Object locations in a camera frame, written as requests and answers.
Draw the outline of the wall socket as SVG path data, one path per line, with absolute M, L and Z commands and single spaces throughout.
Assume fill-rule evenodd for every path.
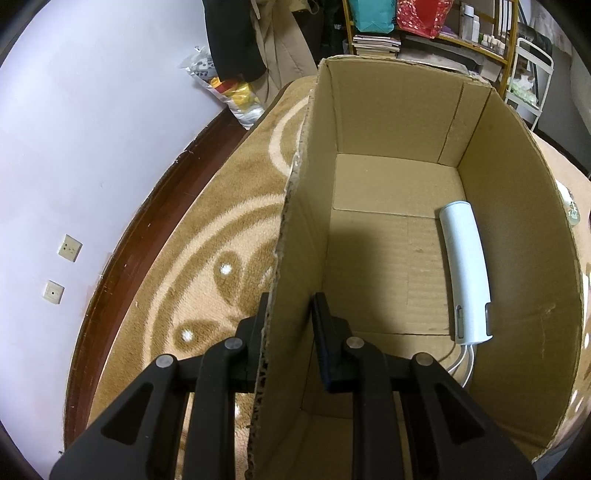
M 58 255 L 74 263 L 82 249 L 82 243 L 68 234 L 64 235 L 61 245 L 58 248 Z
M 52 280 L 48 280 L 45 284 L 42 297 L 54 305 L 59 305 L 64 291 L 65 288 L 62 285 Z

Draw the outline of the white cosmetic bottles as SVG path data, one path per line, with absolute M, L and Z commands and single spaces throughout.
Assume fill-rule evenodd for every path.
M 504 56 L 510 37 L 513 7 L 511 1 L 460 1 L 460 15 L 473 20 L 472 42 Z

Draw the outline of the beige trench coat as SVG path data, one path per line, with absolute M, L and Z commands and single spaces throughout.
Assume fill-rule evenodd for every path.
M 266 72 L 249 83 L 259 101 L 269 107 L 287 84 L 315 75 L 317 64 L 294 11 L 311 13 L 308 1 L 252 1 L 252 26 Z

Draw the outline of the cardboard box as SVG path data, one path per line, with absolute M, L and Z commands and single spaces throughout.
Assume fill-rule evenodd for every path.
M 346 479 L 351 400 L 322 392 L 308 301 L 322 292 L 388 354 L 455 358 L 439 212 L 469 202 L 486 259 L 493 337 L 470 394 L 538 460 L 590 406 L 589 180 L 534 137 L 489 84 L 395 60 L 318 68 L 297 145 L 249 439 L 253 479 Z

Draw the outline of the beige patterned rug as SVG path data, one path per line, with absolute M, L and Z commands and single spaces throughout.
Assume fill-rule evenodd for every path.
M 135 294 L 98 383 L 101 413 L 163 353 L 196 356 L 256 312 L 270 289 L 276 242 L 315 77 L 294 81 L 175 227 Z M 531 459 L 557 447 L 590 411 L 587 288 L 590 234 L 558 209 L 567 187 L 590 207 L 590 184 L 529 133 L 482 82 L 450 76 L 447 96 L 420 114 L 394 97 L 399 120 L 362 106 L 365 87 L 329 84 L 345 114 L 322 289 L 332 311 L 392 355 L 426 351 L 450 365 L 452 293 L 440 210 L 469 202 L 491 288 L 493 338 L 476 351 L 470 390 Z

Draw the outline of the teal gift bag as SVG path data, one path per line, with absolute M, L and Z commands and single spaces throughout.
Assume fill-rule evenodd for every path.
M 389 34 L 396 22 L 396 0 L 349 0 L 356 29 L 366 33 Z

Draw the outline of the red gift bag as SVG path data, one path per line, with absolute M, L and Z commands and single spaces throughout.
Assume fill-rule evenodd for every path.
M 441 32 L 453 0 L 399 0 L 396 24 L 403 31 L 428 39 Z

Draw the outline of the upper wall socket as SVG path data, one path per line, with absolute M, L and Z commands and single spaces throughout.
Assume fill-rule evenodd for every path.
M 68 234 L 64 235 L 61 245 L 58 248 L 58 255 L 74 263 L 82 249 L 82 243 Z

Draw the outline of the wooden bookshelf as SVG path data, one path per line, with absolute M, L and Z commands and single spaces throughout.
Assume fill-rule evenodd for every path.
M 459 2 L 454 1 L 439 35 L 428 39 L 399 29 L 396 22 L 394 30 L 389 34 L 361 32 L 353 22 L 349 1 L 345 1 L 342 3 L 342 10 L 348 36 L 346 52 L 356 54 L 353 49 L 353 36 L 356 34 L 398 37 L 402 41 L 401 51 L 396 58 L 389 60 L 415 61 L 478 75 L 489 81 L 505 97 L 519 33 L 519 3 L 511 1 L 513 13 L 510 37 L 505 55 L 500 56 L 478 42 L 472 42 L 473 20 L 467 14 L 460 15 Z

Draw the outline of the black hanging garment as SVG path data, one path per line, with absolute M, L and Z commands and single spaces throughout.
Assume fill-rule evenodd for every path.
M 222 81 L 253 82 L 266 73 L 256 32 L 252 4 L 246 0 L 204 0 L 204 17 L 211 57 Z

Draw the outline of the white utility cart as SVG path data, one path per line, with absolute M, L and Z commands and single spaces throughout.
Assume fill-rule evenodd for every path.
M 507 82 L 505 103 L 514 108 L 531 131 L 537 127 L 554 73 L 554 60 L 529 40 L 517 39 Z

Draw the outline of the snack bag on floor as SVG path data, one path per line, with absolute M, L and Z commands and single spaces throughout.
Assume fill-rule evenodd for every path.
M 207 46 L 197 47 L 179 65 L 186 71 L 198 87 L 207 90 L 219 102 L 228 107 L 238 123 L 249 130 L 263 116 L 264 107 L 254 94 L 249 83 L 243 80 L 221 80 L 217 74 Z

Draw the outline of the stack of books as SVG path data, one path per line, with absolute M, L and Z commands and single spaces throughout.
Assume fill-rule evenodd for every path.
M 372 58 L 396 58 L 401 51 L 402 41 L 398 37 L 362 35 L 353 36 L 356 54 Z

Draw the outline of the lower wall socket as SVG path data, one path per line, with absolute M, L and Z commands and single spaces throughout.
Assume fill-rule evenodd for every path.
M 52 280 L 48 280 L 45 284 L 42 297 L 54 305 L 59 305 L 64 291 L 65 288 L 62 285 Z

